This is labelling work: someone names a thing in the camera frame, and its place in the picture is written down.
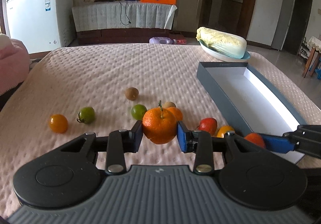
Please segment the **red apple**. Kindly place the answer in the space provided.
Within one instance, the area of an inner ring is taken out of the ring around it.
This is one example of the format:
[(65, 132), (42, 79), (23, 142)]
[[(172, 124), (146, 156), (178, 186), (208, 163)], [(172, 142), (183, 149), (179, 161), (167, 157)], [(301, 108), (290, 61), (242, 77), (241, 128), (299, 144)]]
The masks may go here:
[(208, 117), (200, 121), (198, 130), (208, 132), (211, 136), (214, 136), (216, 133), (217, 126), (218, 123), (216, 119)]

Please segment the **small orange mandarin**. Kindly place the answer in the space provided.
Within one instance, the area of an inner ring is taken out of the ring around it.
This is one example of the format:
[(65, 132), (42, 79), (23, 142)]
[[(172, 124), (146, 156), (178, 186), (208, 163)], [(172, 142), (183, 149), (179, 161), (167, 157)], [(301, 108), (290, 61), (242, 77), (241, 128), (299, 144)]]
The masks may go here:
[(168, 111), (170, 111), (176, 118), (177, 121), (182, 121), (183, 120), (183, 114), (182, 111), (179, 110), (177, 107), (168, 107)]

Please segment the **green tomato with stem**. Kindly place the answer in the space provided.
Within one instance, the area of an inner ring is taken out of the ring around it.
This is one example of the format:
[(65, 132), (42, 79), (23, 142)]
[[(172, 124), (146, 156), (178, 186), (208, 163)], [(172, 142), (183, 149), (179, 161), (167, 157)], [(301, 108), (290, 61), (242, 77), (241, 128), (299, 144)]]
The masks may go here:
[(96, 115), (93, 107), (84, 107), (78, 112), (77, 122), (91, 124), (95, 121)]

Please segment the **green lime fruit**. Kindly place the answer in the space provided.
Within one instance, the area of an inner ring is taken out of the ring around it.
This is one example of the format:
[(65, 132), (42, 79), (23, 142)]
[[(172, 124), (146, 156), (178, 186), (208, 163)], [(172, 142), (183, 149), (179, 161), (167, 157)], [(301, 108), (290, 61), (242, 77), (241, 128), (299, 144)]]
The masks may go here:
[(142, 104), (136, 104), (131, 109), (131, 115), (135, 120), (142, 120), (146, 112), (147, 108)]

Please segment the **orange fruit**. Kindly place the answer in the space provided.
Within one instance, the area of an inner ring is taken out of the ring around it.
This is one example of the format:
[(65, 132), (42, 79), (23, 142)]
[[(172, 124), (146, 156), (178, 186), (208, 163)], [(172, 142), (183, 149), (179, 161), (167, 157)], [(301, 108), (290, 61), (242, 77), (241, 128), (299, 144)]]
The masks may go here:
[(265, 142), (263, 137), (260, 134), (250, 133), (247, 136), (245, 136), (244, 139), (265, 149)]

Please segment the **large orange with stem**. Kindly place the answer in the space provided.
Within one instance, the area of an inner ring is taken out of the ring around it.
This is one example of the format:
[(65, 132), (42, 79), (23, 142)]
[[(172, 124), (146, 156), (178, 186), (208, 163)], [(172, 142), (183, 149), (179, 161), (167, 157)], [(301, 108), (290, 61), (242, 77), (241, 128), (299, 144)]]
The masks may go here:
[(148, 110), (143, 116), (143, 134), (154, 144), (169, 143), (177, 134), (174, 114), (158, 102), (158, 107)]

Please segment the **yellow orange tomato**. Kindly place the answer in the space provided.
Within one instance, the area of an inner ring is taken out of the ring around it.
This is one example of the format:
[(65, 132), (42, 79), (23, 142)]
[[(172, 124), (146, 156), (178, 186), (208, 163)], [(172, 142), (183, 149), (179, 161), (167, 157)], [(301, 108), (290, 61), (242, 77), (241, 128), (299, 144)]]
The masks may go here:
[(68, 120), (64, 115), (53, 114), (50, 116), (49, 127), (53, 132), (63, 134), (68, 130)]

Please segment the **grey cardboard box lid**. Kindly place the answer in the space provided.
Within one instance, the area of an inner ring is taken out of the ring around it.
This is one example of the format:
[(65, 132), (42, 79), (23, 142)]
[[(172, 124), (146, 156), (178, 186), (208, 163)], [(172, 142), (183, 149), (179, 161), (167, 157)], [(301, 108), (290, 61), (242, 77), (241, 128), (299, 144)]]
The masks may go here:
[[(306, 121), (284, 95), (247, 63), (199, 63), (197, 79), (237, 133), (282, 136)], [(304, 154), (278, 156), (298, 163)]]

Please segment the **brown kiwi far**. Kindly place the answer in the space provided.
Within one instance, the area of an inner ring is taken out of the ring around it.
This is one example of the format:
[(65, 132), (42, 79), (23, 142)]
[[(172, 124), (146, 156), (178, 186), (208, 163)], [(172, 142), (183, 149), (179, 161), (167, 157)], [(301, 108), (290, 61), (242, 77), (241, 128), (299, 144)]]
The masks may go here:
[(134, 87), (125, 90), (125, 97), (130, 101), (135, 101), (139, 96), (139, 90)]

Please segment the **brown kiwi near orange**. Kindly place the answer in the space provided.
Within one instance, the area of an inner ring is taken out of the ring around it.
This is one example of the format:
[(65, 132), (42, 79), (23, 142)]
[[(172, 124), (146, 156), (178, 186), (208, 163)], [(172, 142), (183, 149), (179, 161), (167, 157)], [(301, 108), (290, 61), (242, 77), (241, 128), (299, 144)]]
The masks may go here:
[(171, 107), (176, 107), (176, 104), (174, 102), (165, 102), (162, 104), (162, 107), (165, 108), (165, 109), (168, 109), (168, 108), (171, 108)]

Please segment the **pink quilted table cover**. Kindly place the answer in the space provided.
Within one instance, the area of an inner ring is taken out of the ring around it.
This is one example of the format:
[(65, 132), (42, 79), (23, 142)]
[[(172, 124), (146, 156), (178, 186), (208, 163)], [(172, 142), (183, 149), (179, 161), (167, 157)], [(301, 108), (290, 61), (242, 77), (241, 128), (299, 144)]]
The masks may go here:
[[(153, 108), (174, 102), (188, 126), (203, 117), (225, 122), (196, 77), (199, 62), (214, 62), (200, 46), (116, 44), (60, 48), (32, 68), (27, 80), (1, 111), (1, 216), (19, 208), (12, 188), (16, 170), (86, 131), (102, 136), (133, 124), (127, 87)], [(77, 122), (78, 112), (93, 107), (91, 124)], [(50, 116), (64, 115), (68, 130), (55, 133)]]

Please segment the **wooden side table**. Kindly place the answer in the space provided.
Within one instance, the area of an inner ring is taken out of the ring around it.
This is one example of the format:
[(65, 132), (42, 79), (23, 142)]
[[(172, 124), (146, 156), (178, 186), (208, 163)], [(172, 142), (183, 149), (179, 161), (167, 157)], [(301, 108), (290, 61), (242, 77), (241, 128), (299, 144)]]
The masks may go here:
[(314, 74), (320, 59), (321, 40), (312, 36), (307, 44), (311, 47), (311, 51), (302, 73), (302, 77), (304, 78), (307, 76), (307, 74), (309, 74), (310, 77), (312, 77)]

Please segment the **light blue plate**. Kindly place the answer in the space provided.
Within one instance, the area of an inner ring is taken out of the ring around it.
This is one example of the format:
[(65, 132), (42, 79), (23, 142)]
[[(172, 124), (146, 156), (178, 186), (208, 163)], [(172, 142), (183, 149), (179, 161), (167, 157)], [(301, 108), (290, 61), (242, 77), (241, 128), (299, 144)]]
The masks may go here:
[(215, 57), (216, 59), (224, 61), (224, 62), (247, 63), (251, 58), (251, 55), (248, 51), (245, 51), (243, 58), (237, 59), (237, 58), (229, 57), (229, 56), (227, 56), (223, 53), (220, 53), (216, 50), (213, 50), (211, 48), (208, 48), (202, 40), (200, 40), (199, 43), (200, 43), (201, 48), (207, 54), (211, 55), (212, 57)]

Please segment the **napa cabbage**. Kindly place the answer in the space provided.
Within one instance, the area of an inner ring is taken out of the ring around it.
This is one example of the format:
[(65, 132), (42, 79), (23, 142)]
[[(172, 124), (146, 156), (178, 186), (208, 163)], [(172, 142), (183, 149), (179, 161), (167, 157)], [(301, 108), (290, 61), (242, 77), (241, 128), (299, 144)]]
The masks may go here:
[(198, 28), (196, 39), (207, 48), (235, 59), (242, 59), (246, 52), (247, 42), (243, 37), (215, 29)]

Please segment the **purple plastic jug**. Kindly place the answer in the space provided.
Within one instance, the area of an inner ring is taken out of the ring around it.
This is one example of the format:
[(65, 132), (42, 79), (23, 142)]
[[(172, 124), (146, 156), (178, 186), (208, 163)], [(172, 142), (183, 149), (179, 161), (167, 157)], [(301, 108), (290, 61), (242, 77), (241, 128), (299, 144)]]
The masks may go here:
[(174, 41), (169, 37), (152, 37), (149, 39), (150, 44), (165, 44), (172, 45)]

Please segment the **grey refrigerator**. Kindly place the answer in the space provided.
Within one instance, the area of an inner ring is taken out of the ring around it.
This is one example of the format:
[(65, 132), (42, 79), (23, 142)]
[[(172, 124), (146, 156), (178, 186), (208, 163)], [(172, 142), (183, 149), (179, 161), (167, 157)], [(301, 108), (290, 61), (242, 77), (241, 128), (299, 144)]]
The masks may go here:
[(283, 0), (271, 48), (281, 51), (290, 27), (295, 0)]

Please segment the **cloth covered tv cabinet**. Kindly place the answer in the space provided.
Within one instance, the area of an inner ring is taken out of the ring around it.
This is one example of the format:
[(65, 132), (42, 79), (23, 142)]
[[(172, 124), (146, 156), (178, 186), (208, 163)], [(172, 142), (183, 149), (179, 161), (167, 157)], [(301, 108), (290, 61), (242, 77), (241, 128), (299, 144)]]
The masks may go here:
[(176, 10), (176, 5), (114, 1), (73, 7), (72, 14), (79, 44), (92, 45), (168, 37)]

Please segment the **pink plush toy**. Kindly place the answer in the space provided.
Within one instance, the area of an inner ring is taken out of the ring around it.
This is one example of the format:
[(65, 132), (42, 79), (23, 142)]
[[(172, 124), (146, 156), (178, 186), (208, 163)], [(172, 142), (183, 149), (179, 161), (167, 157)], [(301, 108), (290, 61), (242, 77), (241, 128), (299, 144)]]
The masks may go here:
[(25, 45), (1, 34), (1, 95), (14, 89), (29, 74), (30, 57)]

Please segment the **white chest freezer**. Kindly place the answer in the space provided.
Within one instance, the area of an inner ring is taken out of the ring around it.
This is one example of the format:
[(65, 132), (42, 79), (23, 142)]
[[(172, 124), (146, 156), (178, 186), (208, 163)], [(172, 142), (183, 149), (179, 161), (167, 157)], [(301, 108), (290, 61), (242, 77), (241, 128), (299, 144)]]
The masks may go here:
[(73, 0), (6, 0), (9, 34), (29, 54), (66, 47), (76, 37)]

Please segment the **black power strip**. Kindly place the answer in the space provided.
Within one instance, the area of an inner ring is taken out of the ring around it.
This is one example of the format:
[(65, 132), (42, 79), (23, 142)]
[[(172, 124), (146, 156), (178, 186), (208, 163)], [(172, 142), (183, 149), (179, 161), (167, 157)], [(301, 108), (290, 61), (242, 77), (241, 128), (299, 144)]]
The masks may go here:
[(115, 0), (94, 0), (94, 2), (114, 2)]

